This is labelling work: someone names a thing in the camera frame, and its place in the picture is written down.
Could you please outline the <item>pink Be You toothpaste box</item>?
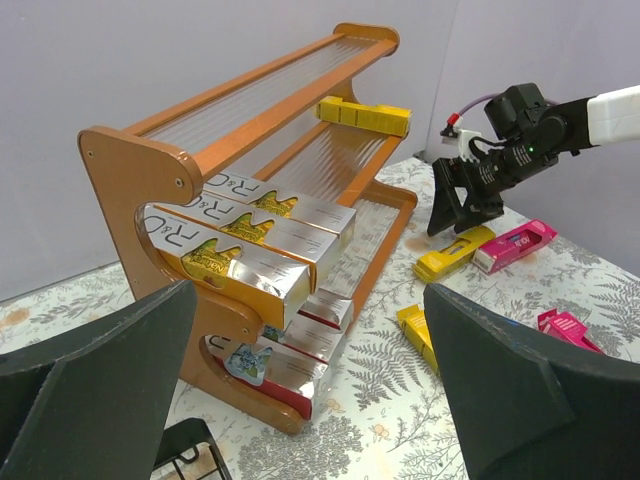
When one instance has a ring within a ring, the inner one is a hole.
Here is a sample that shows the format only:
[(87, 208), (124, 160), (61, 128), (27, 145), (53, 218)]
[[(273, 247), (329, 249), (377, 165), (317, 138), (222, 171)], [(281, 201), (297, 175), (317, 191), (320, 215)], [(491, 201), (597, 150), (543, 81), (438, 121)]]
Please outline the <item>pink Be You toothpaste box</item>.
[(472, 263), (491, 275), (545, 247), (556, 235), (554, 228), (533, 219), (482, 245), (474, 253)]

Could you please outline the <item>white gold R&O box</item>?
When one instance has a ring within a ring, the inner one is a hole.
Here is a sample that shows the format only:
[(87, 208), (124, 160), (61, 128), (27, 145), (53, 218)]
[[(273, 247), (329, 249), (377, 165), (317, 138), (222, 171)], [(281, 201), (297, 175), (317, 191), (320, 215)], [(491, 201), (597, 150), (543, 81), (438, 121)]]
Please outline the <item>white gold R&O box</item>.
[(203, 192), (175, 212), (246, 242), (306, 263), (311, 291), (329, 275), (341, 253), (337, 235), (216, 194)]

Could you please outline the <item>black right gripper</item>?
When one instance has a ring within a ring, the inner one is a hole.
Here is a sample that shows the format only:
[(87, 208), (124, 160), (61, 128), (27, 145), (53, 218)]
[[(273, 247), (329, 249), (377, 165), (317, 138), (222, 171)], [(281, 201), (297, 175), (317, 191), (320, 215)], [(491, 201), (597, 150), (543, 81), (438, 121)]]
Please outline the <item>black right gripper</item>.
[(490, 149), (478, 162), (439, 158), (432, 164), (435, 193), (427, 233), (456, 233), (504, 214), (501, 193), (558, 163), (557, 153), (520, 144)]

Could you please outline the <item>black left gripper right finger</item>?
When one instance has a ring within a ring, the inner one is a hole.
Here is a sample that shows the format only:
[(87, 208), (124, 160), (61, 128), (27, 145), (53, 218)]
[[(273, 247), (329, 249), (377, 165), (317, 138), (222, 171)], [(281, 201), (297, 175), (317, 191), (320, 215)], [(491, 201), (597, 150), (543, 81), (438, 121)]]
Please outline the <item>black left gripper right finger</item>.
[(570, 345), (438, 283), (423, 299), (469, 478), (638, 478), (638, 364)]

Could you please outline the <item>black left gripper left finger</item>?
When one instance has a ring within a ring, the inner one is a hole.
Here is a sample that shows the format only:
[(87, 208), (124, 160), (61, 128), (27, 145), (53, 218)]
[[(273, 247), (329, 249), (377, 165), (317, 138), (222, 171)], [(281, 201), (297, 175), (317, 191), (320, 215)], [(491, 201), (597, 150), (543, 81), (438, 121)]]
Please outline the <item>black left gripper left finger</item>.
[(2, 478), (150, 478), (196, 304), (180, 281), (3, 354)]

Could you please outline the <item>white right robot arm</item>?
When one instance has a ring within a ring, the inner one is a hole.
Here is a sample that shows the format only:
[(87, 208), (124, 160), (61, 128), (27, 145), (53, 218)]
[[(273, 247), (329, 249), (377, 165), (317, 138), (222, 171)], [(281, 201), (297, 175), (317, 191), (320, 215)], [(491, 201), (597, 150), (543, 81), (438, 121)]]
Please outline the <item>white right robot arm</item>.
[(429, 236), (447, 229), (461, 233), (502, 216), (502, 193), (556, 165), (564, 152), (577, 156), (639, 137), (636, 86), (555, 103), (536, 84), (525, 83), (479, 101), (497, 139), (482, 150), (484, 138), (461, 128), (460, 112), (448, 118), (440, 134), (456, 141), (458, 154), (431, 165), (435, 193)]

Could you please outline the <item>yellow Be You toothpaste box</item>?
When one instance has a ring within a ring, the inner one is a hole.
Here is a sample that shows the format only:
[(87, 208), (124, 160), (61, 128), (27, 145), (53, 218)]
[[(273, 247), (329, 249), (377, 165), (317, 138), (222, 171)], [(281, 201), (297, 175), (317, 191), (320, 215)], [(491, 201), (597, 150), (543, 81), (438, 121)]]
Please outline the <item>yellow Be You toothpaste box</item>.
[(438, 375), (439, 367), (427, 327), (424, 310), (411, 305), (396, 312), (397, 323), (405, 338), (419, 352), (431, 370)]

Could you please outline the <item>silver R&O Ice Mint box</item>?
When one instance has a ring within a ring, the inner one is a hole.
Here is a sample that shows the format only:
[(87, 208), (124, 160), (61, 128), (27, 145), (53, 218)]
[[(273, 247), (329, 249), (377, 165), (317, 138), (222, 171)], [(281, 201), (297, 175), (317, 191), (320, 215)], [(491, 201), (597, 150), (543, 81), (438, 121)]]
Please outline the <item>silver R&O Ice Mint box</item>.
[(354, 303), (350, 298), (318, 289), (307, 298), (299, 313), (345, 332), (354, 318)]

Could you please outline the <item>silver red R&O box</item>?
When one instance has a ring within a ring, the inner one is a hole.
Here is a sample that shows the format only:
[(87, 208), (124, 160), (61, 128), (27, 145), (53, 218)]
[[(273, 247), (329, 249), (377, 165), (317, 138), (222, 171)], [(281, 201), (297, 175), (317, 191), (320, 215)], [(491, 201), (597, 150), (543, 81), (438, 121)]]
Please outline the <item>silver red R&O box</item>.
[(334, 364), (346, 343), (344, 332), (304, 315), (296, 315), (285, 330), (265, 326), (262, 336), (325, 364)]

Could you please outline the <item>silver gold R&O box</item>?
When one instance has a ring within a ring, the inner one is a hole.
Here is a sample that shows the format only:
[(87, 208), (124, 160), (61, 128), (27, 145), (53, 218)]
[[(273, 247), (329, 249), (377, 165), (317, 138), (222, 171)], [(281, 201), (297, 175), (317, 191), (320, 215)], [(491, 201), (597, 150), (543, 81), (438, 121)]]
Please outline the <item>silver gold R&O box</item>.
[(310, 268), (298, 260), (152, 205), (144, 226), (171, 268), (247, 305), (267, 325), (285, 329), (311, 295)]

